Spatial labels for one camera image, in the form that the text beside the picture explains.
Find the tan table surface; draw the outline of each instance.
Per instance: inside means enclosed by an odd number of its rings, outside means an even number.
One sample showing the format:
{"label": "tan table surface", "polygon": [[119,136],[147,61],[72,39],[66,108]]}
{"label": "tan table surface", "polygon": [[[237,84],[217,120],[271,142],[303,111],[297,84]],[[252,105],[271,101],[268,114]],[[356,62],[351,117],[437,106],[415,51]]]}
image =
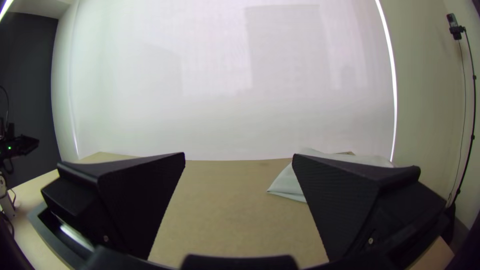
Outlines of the tan table surface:
{"label": "tan table surface", "polygon": [[[100,152],[79,162],[129,158],[133,157]],[[328,262],[307,204],[266,193],[290,161],[290,158],[188,160],[149,261],[178,268],[187,254],[222,257],[289,254],[300,268]],[[13,189],[21,203],[13,220],[15,240],[37,270],[67,268],[27,219],[27,213],[43,201],[40,189],[57,177],[57,170],[53,170]],[[452,257],[452,251],[439,237],[411,269],[444,269]]]}

